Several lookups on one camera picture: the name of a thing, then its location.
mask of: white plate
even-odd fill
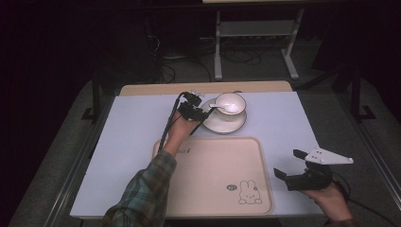
[[[202,105],[203,110],[205,112],[209,112],[211,109],[209,107],[209,104],[215,103],[215,100],[216,99],[213,98],[206,101]],[[209,129],[210,131],[213,131],[218,134],[228,134],[233,131],[239,130],[245,124],[246,120],[247,120],[246,111],[240,113],[237,120],[226,121],[218,117],[217,110],[214,110],[212,111],[212,113],[210,113],[209,117],[205,121],[203,121],[203,126]]]

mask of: white plastic part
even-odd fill
[[[312,152],[306,155],[305,160],[320,165],[352,164],[354,162],[352,158],[347,158],[322,148],[313,149]]]

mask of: table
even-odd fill
[[[264,152],[273,199],[273,209],[264,218],[322,213],[306,196],[299,192],[288,192],[284,182],[273,175],[274,167],[289,175],[301,174],[305,162],[294,158],[292,150],[312,150],[318,143],[302,104],[297,94],[291,92],[288,83],[265,81],[124,87],[121,96],[114,101],[71,216],[102,218],[106,210],[119,201],[131,177],[151,160],[152,148],[163,133],[177,94],[183,89],[205,93],[203,101],[223,92],[242,92],[248,103],[248,119],[240,130],[229,135],[218,135],[200,127],[192,136],[250,136],[258,139]]]

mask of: floor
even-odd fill
[[[292,87],[297,87],[323,73],[311,69],[320,40],[298,40],[291,56],[300,78],[290,79],[280,53],[287,41],[271,38],[227,41],[223,51],[225,57],[222,58],[223,81],[287,80]],[[164,57],[164,81],[186,83],[213,80],[212,44],[213,40],[202,40],[203,49],[196,58],[169,51]],[[351,198],[375,209],[400,226],[400,201],[393,194],[393,191],[399,192],[399,185],[394,188],[388,184],[384,181],[383,173],[392,174],[390,176],[395,178],[395,182],[401,180],[401,166],[398,164],[401,157],[401,126],[384,106],[375,87],[365,80],[361,82],[361,106],[369,106],[376,119],[358,123],[349,111],[350,89],[344,94],[332,91],[335,78],[327,79],[309,90],[298,91],[312,129],[321,148],[354,158],[353,165],[333,166],[350,184]],[[81,119],[84,112],[92,107],[92,83],[89,81],[83,87],[10,226],[100,225],[99,220],[72,218],[69,210],[112,104],[113,96],[101,95],[101,113],[97,122]],[[365,208],[354,203],[350,203],[350,207],[362,226],[391,226]],[[322,226],[325,217],[279,218],[279,221],[283,227]]]

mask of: white table surface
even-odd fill
[[[219,94],[207,94],[203,102]],[[318,146],[313,130],[295,92],[242,93],[247,101],[245,125],[229,135],[199,127],[193,137],[250,136],[264,153],[270,180],[273,210],[267,218],[321,214],[314,201],[274,176],[276,167],[288,175],[302,174],[305,161],[292,155],[294,149],[311,151]],[[70,215],[102,218],[117,204],[135,173],[146,168],[152,149],[160,140],[176,95],[118,96],[110,110],[96,150],[79,189]]]

